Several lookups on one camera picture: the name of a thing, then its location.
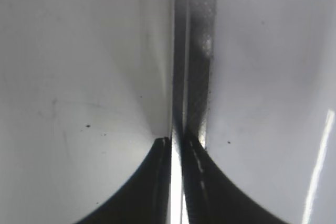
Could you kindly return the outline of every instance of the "white panel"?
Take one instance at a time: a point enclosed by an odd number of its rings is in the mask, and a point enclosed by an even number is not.
[[[336,222],[335,7],[217,2],[208,152],[248,196],[292,224]]]
[[[0,0],[0,223],[81,219],[168,134],[169,4]]]

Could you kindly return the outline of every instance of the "glossy white surface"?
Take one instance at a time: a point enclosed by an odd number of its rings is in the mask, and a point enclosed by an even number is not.
[[[169,5],[0,0],[0,223],[81,219],[167,135]]]
[[[217,5],[210,156],[283,220],[335,223],[336,0]]]

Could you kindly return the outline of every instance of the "vertical strip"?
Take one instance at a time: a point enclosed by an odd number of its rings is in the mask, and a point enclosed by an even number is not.
[[[187,120],[187,73],[190,34],[189,0],[174,0],[172,163],[170,223],[182,223],[183,186],[181,141]]]

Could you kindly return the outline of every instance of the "white surface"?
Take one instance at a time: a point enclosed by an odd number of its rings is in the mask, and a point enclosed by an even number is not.
[[[283,220],[335,223],[336,0],[217,5],[210,156]]]
[[[0,0],[0,223],[81,219],[167,135],[169,4]]]

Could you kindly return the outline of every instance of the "black rubber piece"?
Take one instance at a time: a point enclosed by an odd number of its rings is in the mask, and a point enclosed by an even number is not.
[[[168,138],[155,140],[148,155],[125,185],[78,224],[164,224],[170,165],[171,141]]]
[[[285,224],[237,188],[186,133],[182,171],[190,224]]]

